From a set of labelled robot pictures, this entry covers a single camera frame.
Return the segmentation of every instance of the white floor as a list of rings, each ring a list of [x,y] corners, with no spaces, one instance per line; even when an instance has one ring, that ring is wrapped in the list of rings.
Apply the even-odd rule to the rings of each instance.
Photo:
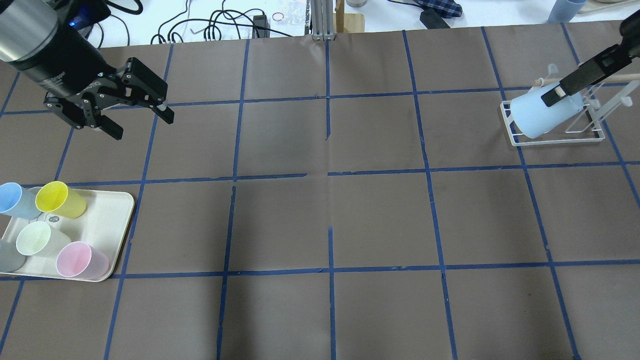
[[[123,6],[131,6],[131,0],[115,0]],[[143,0],[145,9],[141,15],[134,16],[113,10],[114,15],[127,22],[131,33],[131,45],[149,44],[152,36],[157,33],[157,27],[164,21],[171,19],[185,9],[185,0]],[[553,7],[555,0],[457,0],[462,5],[463,15],[460,18],[447,19],[452,28],[474,26],[502,26],[517,24],[542,24]],[[222,0],[191,0],[189,19],[208,19],[211,12],[221,8]],[[247,11],[251,8],[263,9],[273,29],[290,35],[303,35],[306,0],[227,0],[225,9]],[[578,14],[572,22],[596,20],[620,20],[628,17],[640,8],[640,2],[621,4],[597,12]],[[390,3],[386,0],[369,0],[361,8],[346,6],[347,12],[365,15],[366,31],[393,31],[401,29],[424,29],[419,20],[421,9],[414,6]],[[284,19],[273,20],[275,13],[282,13]],[[166,36],[169,29],[180,20],[187,19],[187,14],[181,15],[162,28]],[[114,18],[102,22],[105,31],[103,47],[123,46],[127,43],[124,26]],[[202,41],[202,34],[192,35],[190,30],[197,31],[204,28],[206,22],[191,21],[176,27],[184,41]],[[235,26],[221,26],[224,39],[237,38]],[[250,28],[241,28],[243,38],[251,35]],[[100,41],[100,31],[90,36],[90,42],[97,45]]]

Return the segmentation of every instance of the tray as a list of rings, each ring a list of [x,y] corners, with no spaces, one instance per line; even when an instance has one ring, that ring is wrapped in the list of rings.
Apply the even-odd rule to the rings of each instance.
[[[39,189],[40,187],[32,188],[29,191],[37,192]],[[125,192],[74,190],[86,199],[86,211],[79,218],[63,218],[50,213],[42,213],[38,218],[32,220],[12,217],[4,232],[3,239],[15,243],[18,234],[25,226],[36,221],[46,221],[51,227],[67,234],[71,241],[84,241],[107,255],[109,269],[106,274],[97,280],[63,277],[56,271],[56,258],[45,259],[35,256],[28,256],[27,261],[18,270],[0,272],[0,274],[89,282],[103,281],[111,276],[133,213],[135,205],[133,196]]]

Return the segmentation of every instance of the plaid cloth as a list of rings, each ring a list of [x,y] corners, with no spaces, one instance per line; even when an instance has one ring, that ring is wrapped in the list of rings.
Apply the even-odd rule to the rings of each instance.
[[[456,4],[454,0],[413,0],[420,6],[432,8],[445,19],[452,17],[460,17],[462,15],[462,6]]]

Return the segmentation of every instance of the pink cup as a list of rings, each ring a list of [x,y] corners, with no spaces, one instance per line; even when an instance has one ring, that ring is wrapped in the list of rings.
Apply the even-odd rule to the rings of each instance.
[[[65,246],[56,259],[56,269],[64,277],[97,280],[109,268],[109,258],[82,241]]]

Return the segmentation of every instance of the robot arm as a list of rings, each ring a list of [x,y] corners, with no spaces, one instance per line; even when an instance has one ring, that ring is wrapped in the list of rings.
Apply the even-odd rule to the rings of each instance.
[[[64,1],[64,10],[56,12],[42,0],[0,0],[0,60],[47,90],[47,109],[76,129],[90,126],[121,139],[123,129],[101,113],[116,104],[150,108],[173,123],[164,80],[136,58],[113,68],[73,27],[76,22],[68,21],[83,9],[81,1]],[[86,4],[96,6],[94,1]],[[85,26],[108,15],[107,9]]]
[[[640,56],[640,10],[620,24],[622,43],[613,45],[589,59],[578,69],[560,80],[560,85],[542,95],[542,101],[551,107],[567,96],[574,95],[589,85],[595,85],[631,64]]]

